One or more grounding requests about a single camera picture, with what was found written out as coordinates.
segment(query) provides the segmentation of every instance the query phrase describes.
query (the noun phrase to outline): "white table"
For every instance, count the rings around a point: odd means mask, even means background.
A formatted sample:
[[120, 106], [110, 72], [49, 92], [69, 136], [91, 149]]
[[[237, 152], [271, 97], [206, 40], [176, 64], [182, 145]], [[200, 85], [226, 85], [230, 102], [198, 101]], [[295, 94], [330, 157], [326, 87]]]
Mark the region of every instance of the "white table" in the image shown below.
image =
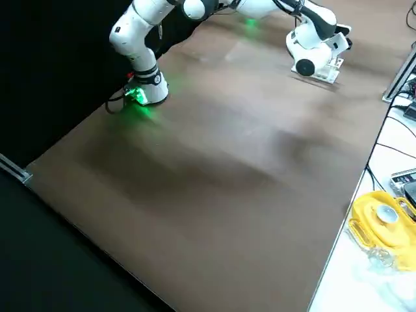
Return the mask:
[[[392, 105], [409, 105], [398, 97]], [[389, 116], [406, 124], [416, 134], [416, 122], [403, 117], [403, 112], [391, 109]], [[416, 138], [403, 125], [387, 118], [377, 143], [391, 146], [416, 156]], [[416, 159], [383, 146], [376, 145], [369, 162], [370, 168], [383, 188], [394, 195], [389, 184], [391, 174], [416, 168]], [[363, 172], [352, 200], [372, 191], [372, 179]], [[409, 312], [416, 311], [416, 273], [376, 271], [367, 254], [348, 232], [348, 222], [328, 259], [327, 267], [311, 301], [309, 312]]]

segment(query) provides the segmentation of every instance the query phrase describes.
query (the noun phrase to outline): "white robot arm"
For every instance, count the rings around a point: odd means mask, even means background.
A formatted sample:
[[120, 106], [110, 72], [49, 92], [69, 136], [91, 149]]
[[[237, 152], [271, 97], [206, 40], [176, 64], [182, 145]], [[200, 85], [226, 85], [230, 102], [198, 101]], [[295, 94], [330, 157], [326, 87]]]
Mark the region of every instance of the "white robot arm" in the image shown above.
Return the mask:
[[345, 38], [350, 27], [338, 25], [331, 10], [309, 0], [133, 0], [111, 29], [110, 42], [131, 62], [135, 74], [126, 94], [141, 105], [161, 103], [168, 96], [168, 83], [144, 39], [179, 5], [188, 18], [200, 21], [224, 7], [256, 19], [276, 9], [298, 16], [302, 23], [287, 35], [286, 44], [296, 71], [304, 76], [313, 75], [350, 47]]
[[205, 20], [224, 7], [255, 19], [276, 9], [299, 17], [302, 23], [287, 35], [286, 45], [303, 76], [312, 76], [351, 45], [345, 37], [351, 28], [337, 24], [331, 10], [309, 0], [185, 0], [183, 12], [190, 19]]

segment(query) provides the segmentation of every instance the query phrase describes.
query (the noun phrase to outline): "yellow object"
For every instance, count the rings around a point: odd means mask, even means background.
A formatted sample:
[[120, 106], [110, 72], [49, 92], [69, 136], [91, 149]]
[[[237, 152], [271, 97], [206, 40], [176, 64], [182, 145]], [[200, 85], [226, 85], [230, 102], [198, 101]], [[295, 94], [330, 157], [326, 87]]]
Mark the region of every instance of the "yellow object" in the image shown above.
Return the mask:
[[[377, 216], [381, 205], [393, 208], [398, 221], [392, 224], [381, 221]], [[416, 271], [416, 223], [402, 205], [416, 214], [416, 209], [405, 198], [394, 199], [383, 191], [362, 195], [352, 204], [352, 219], [348, 225], [364, 247], [383, 248], [395, 255], [399, 270]]]

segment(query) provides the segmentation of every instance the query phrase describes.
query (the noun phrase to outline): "black backdrop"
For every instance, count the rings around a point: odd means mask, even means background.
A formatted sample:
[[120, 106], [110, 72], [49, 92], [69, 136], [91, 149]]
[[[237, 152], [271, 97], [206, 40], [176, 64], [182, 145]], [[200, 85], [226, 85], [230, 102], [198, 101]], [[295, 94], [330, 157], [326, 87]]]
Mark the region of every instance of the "black backdrop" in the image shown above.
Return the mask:
[[[2, 8], [0, 153], [22, 167], [69, 132], [126, 82], [129, 63], [109, 32], [130, 0], [17, 0]], [[158, 57], [198, 26], [176, 8]]]

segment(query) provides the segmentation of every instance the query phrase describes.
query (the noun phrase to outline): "electronic device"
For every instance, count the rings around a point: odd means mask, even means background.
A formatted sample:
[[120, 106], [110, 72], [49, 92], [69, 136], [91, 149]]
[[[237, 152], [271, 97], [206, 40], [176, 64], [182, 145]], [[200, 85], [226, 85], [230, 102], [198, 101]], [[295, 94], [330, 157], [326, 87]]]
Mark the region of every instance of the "electronic device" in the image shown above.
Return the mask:
[[392, 174], [390, 178], [391, 188], [398, 197], [403, 197], [404, 187], [413, 182], [416, 182], [416, 168]]
[[[404, 197], [411, 203], [413, 207], [416, 207], [416, 181], [407, 183], [403, 187]], [[410, 215], [413, 221], [416, 222], [416, 215], [411, 212], [409, 209], [406, 209], [406, 212]]]
[[404, 111], [403, 116], [416, 122], [416, 102], [411, 102], [408, 108]]

